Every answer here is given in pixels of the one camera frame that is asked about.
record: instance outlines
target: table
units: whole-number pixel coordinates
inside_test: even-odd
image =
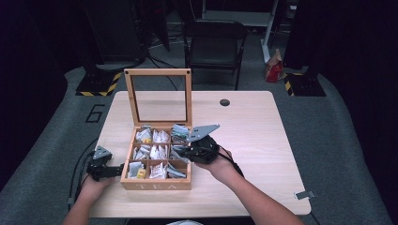
[[[224,107],[220,100],[231,104]],[[296,215],[311,212],[273,95],[268,91],[193,91],[194,126],[220,124],[210,136],[233,153],[247,180]],[[108,166],[125,162],[133,131],[127,91],[117,92],[98,145],[113,153]],[[125,190],[116,178],[90,211],[92,218],[242,217],[236,195],[210,172],[192,165],[191,190]]]

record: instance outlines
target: wooden box lid frame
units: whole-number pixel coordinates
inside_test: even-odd
[[[184,124],[192,127],[192,104],[191,104],[191,69],[190,68],[126,68],[124,70],[126,85],[129,92],[132,118],[136,127],[148,125],[152,127],[171,127],[173,124]],[[135,95],[132,76],[185,76],[185,113],[186,120],[175,121],[143,121],[140,120],[137,99]]]

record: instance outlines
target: dark background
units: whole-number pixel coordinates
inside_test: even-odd
[[[192,1],[198,15],[200,2]],[[186,12],[186,5],[179,6]],[[395,223],[397,11],[393,1],[302,0],[284,56],[287,68],[315,67],[339,90]],[[2,188],[62,101],[68,87],[64,74],[82,66],[71,47],[71,25],[93,59],[102,61],[79,1],[2,1],[0,23],[0,74],[6,87],[1,97]]]

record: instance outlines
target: box lid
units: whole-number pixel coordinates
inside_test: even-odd
[[[189,68],[127,68],[124,72],[136,127],[182,124],[191,128]]]

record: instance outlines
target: person's right hand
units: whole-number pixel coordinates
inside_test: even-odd
[[[224,156],[230,158],[228,154],[232,156],[231,152],[228,150],[225,150],[220,147],[219,153],[223,154]],[[220,182],[224,183],[227,181],[228,178],[231,178],[233,174],[238,174],[237,171],[235,170],[234,166],[230,161],[227,159],[218,156],[214,161],[212,161],[210,164],[202,164],[202,163],[197,163],[195,162],[195,165],[203,168],[205,170],[208,170],[211,172],[211,174],[219,180]]]

